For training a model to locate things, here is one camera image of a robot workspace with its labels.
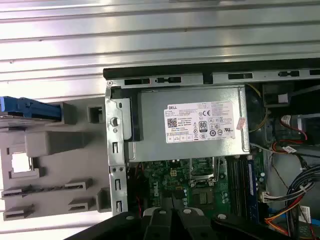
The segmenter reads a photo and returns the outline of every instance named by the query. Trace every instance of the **metal frame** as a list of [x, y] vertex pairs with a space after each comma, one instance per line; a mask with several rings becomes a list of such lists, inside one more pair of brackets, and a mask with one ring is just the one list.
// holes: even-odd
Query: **metal frame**
[[127, 168], [124, 153], [124, 119], [119, 105], [105, 93], [106, 138], [112, 214], [128, 211]]

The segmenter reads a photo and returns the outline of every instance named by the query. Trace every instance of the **black wire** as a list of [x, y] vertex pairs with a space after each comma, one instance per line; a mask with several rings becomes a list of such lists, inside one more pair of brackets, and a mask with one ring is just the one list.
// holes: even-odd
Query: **black wire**
[[[291, 183], [287, 194], [294, 192], [298, 187], [308, 182], [317, 182], [320, 179], [320, 165], [309, 167], [301, 172]], [[285, 202], [285, 206], [290, 206], [293, 200]], [[286, 214], [286, 224], [289, 237], [299, 238], [299, 209], [295, 207]]]
[[294, 154], [298, 155], [298, 156], [305, 156], [305, 157], [311, 157], [311, 158], [320, 159], [320, 156], [317, 156], [317, 155], [304, 154], [304, 153], [299, 153], [299, 152], [295, 152]]

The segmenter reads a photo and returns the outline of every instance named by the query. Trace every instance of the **cable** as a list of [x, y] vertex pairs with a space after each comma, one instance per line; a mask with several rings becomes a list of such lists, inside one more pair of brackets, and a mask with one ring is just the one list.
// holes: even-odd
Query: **cable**
[[255, 86], [253, 86], [253, 85], [250, 84], [250, 83], [247, 83], [247, 85], [248, 85], [250, 88], [252, 88], [252, 89], [256, 92], [256, 94], [258, 94], [258, 96], [259, 96], [260, 98], [262, 98], [261, 92], [260, 92]]
[[280, 176], [280, 173], [278, 172], [278, 170], [276, 169], [276, 166], [274, 165], [274, 154], [272, 153], [270, 155], [270, 158], [271, 158], [271, 166], [273, 167], [273, 169], [275, 170], [277, 176], [279, 177], [279, 179], [281, 180], [281, 182], [283, 183], [283, 185], [286, 187], [286, 189], [288, 189], [289, 187], [287, 186], [287, 184], [285, 183], [284, 179]]
[[[308, 167], [306, 161], [305, 161], [301, 156], [299, 156], [299, 155], [297, 155], [297, 154], [294, 154], [294, 155], [299, 159], [301, 166], [304, 166], [304, 167], [305, 167], [305, 171], [303, 171], [302, 173], [300, 173], [300, 174], [295, 178], [295, 180], [292, 182], [291, 185], [294, 185], [295, 182], [302, 182], [302, 181], [304, 180], [304, 177], [302, 177], [302, 176], [306, 176], [306, 177], [307, 177], [307, 176], [310, 175], [310, 174], [314, 174], [314, 172], [316, 173], [316, 172], [317, 172], [317, 169], [320, 170], [319, 166], [315, 166], [315, 167], [313, 167], [313, 169], [310, 169], [310, 167]], [[284, 181], [283, 178], [280, 176], [278, 170], [276, 169], [276, 167], [275, 167], [275, 165], [274, 165], [274, 162], [273, 162], [273, 160], [274, 160], [274, 154], [271, 154], [271, 155], [270, 155], [269, 160], [270, 160], [270, 158], [271, 158], [271, 166], [274, 168], [276, 174], [278, 175], [278, 177], [279, 177], [280, 180], [282, 181], [283, 185], [288, 189], [288, 192], [289, 192], [289, 188], [290, 188], [290, 187], [288, 187], [288, 186], [286, 185], [285, 181]], [[314, 185], [315, 185], [315, 183], [312, 182], [311, 185], [310, 185], [310, 189], [313, 188]], [[289, 212], [289, 211], [291, 210], [290, 207], [294, 208], [294, 204], [296, 204], [296, 203], [297, 203], [297, 206], [298, 206], [299, 203], [300, 203], [300, 200], [299, 200], [299, 199], [302, 199], [303, 196], [304, 196], [304, 193], [302, 193], [301, 196], [299, 196], [289, 207], [287, 207], [287, 208], [286, 208], [286, 211]], [[303, 211], [302, 211], [302, 208], [301, 208], [300, 206], [298, 206], [298, 209], [300, 210], [301, 215], [303, 216], [305, 222], [308, 223], [307, 218], [306, 218], [305, 214], [304, 214]], [[275, 229], [277, 229], [278, 231], [280, 231], [280, 232], [282, 232], [282, 233], [284, 233], [284, 234], [289, 235], [289, 232], [288, 232], [288, 231], [285, 231], [284, 229], [282, 229], [282, 228], [276, 226], [275, 224], [272, 224], [272, 223], [271, 223], [272, 220], [274, 220], [274, 219], [277, 218], [278, 216], [282, 215], [283, 213], [284, 213], [284, 211], [280, 211], [280, 212], [276, 213], [274, 216], [266, 219], [265, 222], [266, 222], [267, 224], [271, 225], [272, 227], [274, 227]], [[317, 239], [317, 237], [316, 237], [316, 235], [315, 235], [315, 232], [314, 232], [314, 230], [313, 230], [313, 228], [312, 228], [312, 224], [311, 224], [311, 223], [309, 224], [309, 229], [310, 229], [312, 238], [309, 238], [309, 237], [300, 237], [301, 239], [314, 239], [314, 240]]]
[[[314, 165], [303, 172], [301, 172], [290, 185], [287, 194], [295, 192], [295, 190], [306, 182], [315, 183], [320, 179], [320, 165]], [[286, 202], [286, 206], [292, 204], [292, 201], [289, 200]], [[291, 209], [286, 215], [286, 224], [288, 236], [298, 239], [299, 238], [299, 213], [298, 208], [293, 211]]]
[[263, 146], [261, 146], [259, 144], [253, 143], [253, 142], [250, 142], [250, 145], [254, 146], [254, 147], [258, 148], [258, 149], [265, 150], [265, 151], [267, 151], [269, 153], [272, 153], [272, 154], [281, 154], [281, 152], [277, 152], [277, 151], [274, 151], [274, 150], [267, 149], [267, 148], [265, 148], [265, 147], [263, 147]]
[[263, 118], [262, 122], [255, 129], [249, 130], [249, 133], [253, 133], [255, 131], [258, 131], [260, 128], [262, 128], [266, 124], [266, 122], [268, 120], [268, 111], [269, 110], [266, 107], [265, 112], [264, 112], [264, 118]]
[[284, 126], [285, 128], [288, 128], [288, 129], [292, 129], [292, 130], [298, 131], [299, 133], [301, 133], [301, 134], [303, 134], [303, 135], [304, 135], [304, 140], [305, 140], [305, 141], [307, 141], [307, 140], [308, 140], [308, 136], [307, 136], [307, 134], [306, 134], [304, 131], [302, 131], [302, 130], [300, 130], [300, 129], [298, 129], [298, 128], [294, 128], [294, 127], [292, 127], [292, 126], [290, 126], [290, 125], [288, 125], [288, 124], [284, 123], [284, 122], [281, 120], [281, 118], [280, 118], [280, 124], [281, 124], [282, 126]]
[[[256, 94], [259, 96], [259, 98], [262, 99], [261, 92], [260, 92], [255, 86], [253, 86], [253, 85], [250, 84], [250, 83], [247, 83], [247, 85], [256, 92]], [[253, 132], [255, 132], [255, 131], [258, 131], [260, 128], [262, 128], [262, 127], [266, 124], [266, 122], [267, 122], [267, 120], [268, 120], [268, 111], [269, 111], [269, 110], [268, 110], [268, 108], [266, 107], [266, 108], [265, 108], [265, 111], [264, 111], [263, 120], [259, 123], [259, 125], [258, 125], [256, 128], [254, 128], [254, 129], [252, 129], [252, 130], [249, 130], [249, 133], [253, 133]]]
[[291, 205], [289, 206], [288, 209], [286, 209], [286, 210], [284, 210], [284, 211], [281, 211], [280, 213], [278, 213], [278, 214], [276, 214], [276, 215], [274, 215], [274, 216], [267, 217], [267, 218], [265, 218], [265, 220], [267, 220], [267, 221], [272, 221], [272, 220], [276, 219], [277, 217], [281, 216], [282, 214], [285, 214], [286, 212], [288, 212], [288, 211], [290, 211], [291, 209], [295, 208], [295, 207], [299, 204], [299, 202], [300, 202], [300, 200], [302, 199], [302, 197], [303, 197], [303, 196], [298, 197], [298, 198], [293, 202], [293, 204], [291, 204]]

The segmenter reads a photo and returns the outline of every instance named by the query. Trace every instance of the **screw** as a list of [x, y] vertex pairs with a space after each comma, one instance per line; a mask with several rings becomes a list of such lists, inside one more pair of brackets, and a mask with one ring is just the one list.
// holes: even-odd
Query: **screw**
[[191, 210], [190, 210], [190, 209], [185, 209], [185, 210], [183, 210], [183, 213], [184, 213], [184, 214], [190, 214], [190, 213], [191, 213]]
[[225, 219], [227, 219], [227, 215], [225, 215], [225, 214], [218, 214], [217, 218], [218, 218], [218, 219], [225, 220]]

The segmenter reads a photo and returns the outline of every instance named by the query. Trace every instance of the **orange wire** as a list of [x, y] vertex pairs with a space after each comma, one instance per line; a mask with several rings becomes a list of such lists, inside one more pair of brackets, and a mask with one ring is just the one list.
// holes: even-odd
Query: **orange wire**
[[281, 233], [283, 233], [283, 234], [285, 234], [285, 235], [288, 235], [288, 232], [287, 232], [285, 229], [283, 229], [283, 228], [280, 227], [280, 226], [277, 226], [277, 225], [273, 224], [271, 221], [267, 221], [267, 220], [266, 220], [265, 223], [268, 224], [268, 225], [270, 225], [271, 227], [277, 229], [279, 232], [281, 232]]

